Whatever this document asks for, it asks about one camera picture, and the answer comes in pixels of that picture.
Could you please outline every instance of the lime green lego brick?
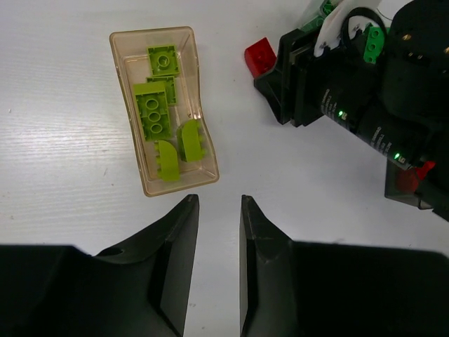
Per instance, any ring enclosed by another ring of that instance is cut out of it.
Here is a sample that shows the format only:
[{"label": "lime green lego brick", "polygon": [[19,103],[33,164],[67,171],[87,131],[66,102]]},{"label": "lime green lego brick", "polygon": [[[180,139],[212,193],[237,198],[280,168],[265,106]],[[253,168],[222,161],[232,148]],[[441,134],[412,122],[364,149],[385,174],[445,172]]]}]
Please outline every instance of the lime green lego brick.
[{"label": "lime green lego brick", "polygon": [[375,64],[382,49],[384,48],[385,37],[379,27],[370,27],[367,33],[365,53],[363,59],[366,62]]},{"label": "lime green lego brick", "polygon": [[206,151],[201,148],[203,138],[199,135],[200,123],[192,119],[179,127],[177,130],[177,143],[179,145],[180,156],[183,161],[202,160]]},{"label": "lime green lego brick", "polygon": [[163,82],[135,84],[133,89],[145,140],[171,138],[165,84]]},{"label": "lime green lego brick", "polygon": [[163,77],[147,77],[147,82],[163,82],[166,86],[167,103],[168,105],[176,105],[176,85],[174,76],[163,76]]},{"label": "lime green lego brick", "polygon": [[154,149],[159,153],[156,157],[156,163],[159,166],[158,177],[163,181],[179,180],[180,167],[175,147],[165,140],[160,140],[154,143]]},{"label": "lime green lego brick", "polygon": [[148,57],[153,77],[180,73],[174,45],[148,47]]}]

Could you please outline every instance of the black cable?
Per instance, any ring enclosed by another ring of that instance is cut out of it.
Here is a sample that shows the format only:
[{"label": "black cable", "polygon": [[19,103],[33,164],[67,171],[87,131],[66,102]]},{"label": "black cable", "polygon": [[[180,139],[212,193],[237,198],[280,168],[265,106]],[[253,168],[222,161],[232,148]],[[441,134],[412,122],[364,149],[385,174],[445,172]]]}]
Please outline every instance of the black cable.
[{"label": "black cable", "polygon": [[372,9],[366,7],[358,7],[349,12],[348,16],[344,19],[342,24],[342,42],[343,45],[348,50],[350,55],[358,55],[359,52],[355,45],[351,42],[351,38],[349,37],[349,20],[354,16],[362,16],[364,18],[370,19],[374,21],[384,33],[385,40],[387,40],[387,28],[385,27],[384,21],[381,17]]},{"label": "black cable", "polygon": [[383,18],[387,19],[388,21],[393,21],[393,19],[388,18],[387,16],[385,16],[384,14],[382,14],[382,12],[380,11],[380,9],[376,10],[377,12],[379,12],[380,16],[382,16]]}]

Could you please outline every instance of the transparent plastic tray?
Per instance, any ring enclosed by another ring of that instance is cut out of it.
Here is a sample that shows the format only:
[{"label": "transparent plastic tray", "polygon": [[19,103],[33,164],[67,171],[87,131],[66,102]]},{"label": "transparent plastic tray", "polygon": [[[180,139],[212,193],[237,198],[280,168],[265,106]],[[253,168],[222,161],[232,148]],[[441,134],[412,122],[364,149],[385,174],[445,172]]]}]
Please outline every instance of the transparent plastic tray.
[{"label": "transparent plastic tray", "polygon": [[[144,192],[153,197],[160,194],[214,183],[219,178],[217,159],[212,140],[201,109],[199,90],[199,63],[193,30],[190,27],[151,29],[134,32],[116,32],[110,37],[114,62],[126,109],[128,110],[135,153]],[[158,152],[153,141],[146,141],[133,92],[135,84],[147,82],[152,76],[148,48],[174,45],[180,73],[175,78],[177,105],[169,107],[172,138],[168,141],[178,151],[180,179],[163,181],[158,175]],[[201,161],[185,162],[180,158],[176,132],[190,119],[197,120],[205,150]]]}]

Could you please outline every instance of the white surface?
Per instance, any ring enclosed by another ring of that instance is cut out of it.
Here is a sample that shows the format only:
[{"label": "white surface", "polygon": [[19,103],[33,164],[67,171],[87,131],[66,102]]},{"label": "white surface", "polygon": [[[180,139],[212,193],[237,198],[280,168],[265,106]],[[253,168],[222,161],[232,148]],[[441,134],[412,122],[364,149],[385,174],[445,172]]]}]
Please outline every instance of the white surface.
[{"label": "white surface", "polygon": [[[392,16],[406,1],[381,4]],[[274,48],[307,2],[3,0],[0,3],[0,241],[95,254],[186,194],[201,215],[186,337],[239,334],[239,212],[253,195],[291,237],[449,253],[449,224],[383,197],[385,159],[331,120],[280,126],[244,49]],[[221,180],[147,198],[109,34],[190,25]]]}]

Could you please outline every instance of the lego stud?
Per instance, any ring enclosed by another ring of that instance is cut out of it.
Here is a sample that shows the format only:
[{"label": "lego stud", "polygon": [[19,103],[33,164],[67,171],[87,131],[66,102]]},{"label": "lego stud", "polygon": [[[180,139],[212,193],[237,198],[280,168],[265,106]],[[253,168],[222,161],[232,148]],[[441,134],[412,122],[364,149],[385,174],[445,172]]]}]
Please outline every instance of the lego stud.
[{"label": "lego stud", "polygon": [[160,68],[167,68],[170,64],[170,59],[165,56],[165,55],[161,55],[158,57],[157,59],[157,64]]},{"label": "lego stud", "polygon": [[145,104],[149,110],[157,109],[157,107],[159,106],[159,102],[154,98],[150,98]]},{"label": "lego stud", "polygon": [[149,119],[150,121],[153,121],[153,122],[159,121],[159,120],[161,119],[161,114],[159,114],[158,112],[153,111],[153,112],[151,112],[151,113],[148,115],[148,119]]},{"label": "lego stud", "polygon": [[152,133],[160,133],[162,131],[162,125],[155,123],[149,128]]}]

